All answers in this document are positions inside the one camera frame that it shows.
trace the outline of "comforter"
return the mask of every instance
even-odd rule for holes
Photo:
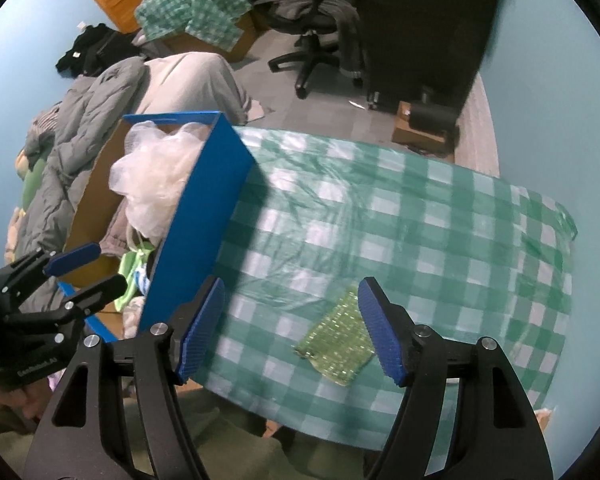
[[[62,100],[53,148],[18,231],[16,258],[37,248],[61,251],[93,163],[118,125],[130,111],[147,72],[140,57],[125,59],[97,78],[76,80]],[[23,312],[58,306],[56,280],[48,280],[22,305]]]

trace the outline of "blue box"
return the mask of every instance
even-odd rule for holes
[[[109,189],[109,170],[124,155],[131,126],[153,121],[172,132],[186,123],[211,127],[208,139],[182,191],[176,213],[157,255],[151,287],[139,330],[167,320],[182,303],[192,300],[216,262],[222,236],[254,158],[220,112],[179,112],[124,116],[101,150],[72,223],[65,250],[100,242],[122,197]],[[101,256],[63,279],[86,286],[118,270],[116,258]]]

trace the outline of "plastic bag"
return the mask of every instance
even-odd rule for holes
[[[203,124],[184,124],[165,134],[152,121],[135,124],[126,134],[125,156],[112,165],[109,188],[126,196],[126,218],[154,245],[167,234],[206,136]]]

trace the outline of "cardboard box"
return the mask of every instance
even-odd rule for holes
[[[122,314],[119,312],[103,312],[96,314],[102,324],[117,338],[122,339],[123,325]]]
[[[261,34],[271,29],[267,19],[262,13],[255,9],[251,9],[249,12],[251,14],[251,20],[253,21],[253,27],[256,29],[257,33]]]
[[[113,301],[111,303],[107,303],[105,307],[101,310],[101,312],[103,312],[104,314],[118,314],[118,311],[116,310],[116,306],[114,305]]]
[[[442,160],[445,160],[447,162],[450,162],[451,164],[455,164],[456,163],[456,154],[451,152],[445,156],[441,156],[440,158],[442,158]]]
[[[431,153],[448,153],[449,148],[446,145],[444,137],[414,130],[409,126],[410,108],[409,103],[400,101],[398,113],[395,115],[394,134],[392,135],[391,140],[398,144],[407,144],[408,146],[413,146]]]
[[[244,33],[231,52],[210,45],[206,41],[199,40],[185,32],[178,34],[177,36],[164,38],[161,41],[165,46],[173,50],[174,54],[183,54],[184,52],[215,52],[216,54],[224,56],[228,62],[235,63],[244,59],[251,48],[251,45],[258,39],[258,32],[253,26],[253,20],[251,19],[250,13],[247,12],[244,14],[235,25],[238,28],[241,28]]]
[[[111,165],[124,155],[124,140],[132,124],[153,121],[170,132],[181,124],[202,123],[210,134],[182,191],[162,249],[139,329],[167,320],[174,309],[192,300],[216,262],[224,230],[234,211],[253,156],[220,112],[180,112],[125,116],[104,145],[75,212],[65,250],[102,240],[122,197],[109,189]],[[86,286],[118,271],[116,258],[95,262],[62,277]]]

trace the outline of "green plaid cloth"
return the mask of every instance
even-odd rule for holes
[[[571,310],[576,229],[564,208],[408,152],[238,131],[257,165],[216,261],[228,311],[195,380],[304,433],[380,449],[403,391],[378,359],[343,387],[294,353],[352,282],[375,276],[416,323],[469,343],[497,339],[542,405]],[[457,393],[450,383],[433,467],[444,462]]]
[[[242,36],[235,22],[250,9],[248,0],[142,0],[134,13],[147,41],[186,32],[230,51]]]

